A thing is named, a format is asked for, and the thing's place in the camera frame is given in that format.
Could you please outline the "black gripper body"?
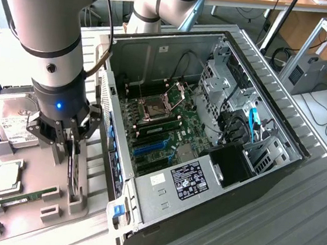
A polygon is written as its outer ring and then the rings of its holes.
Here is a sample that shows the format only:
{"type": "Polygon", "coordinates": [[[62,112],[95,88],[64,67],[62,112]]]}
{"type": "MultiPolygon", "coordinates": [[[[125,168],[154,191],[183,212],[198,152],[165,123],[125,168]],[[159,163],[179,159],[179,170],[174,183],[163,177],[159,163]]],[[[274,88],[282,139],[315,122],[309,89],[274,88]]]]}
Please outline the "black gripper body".
{"type": "Polygon", "coordinates": [[[42,86],[33,80],[33,87],[41,112],[50,120],[66,123],[76,119],[81,123],[90,111],[83,76],[55,88],[42,86]]]}

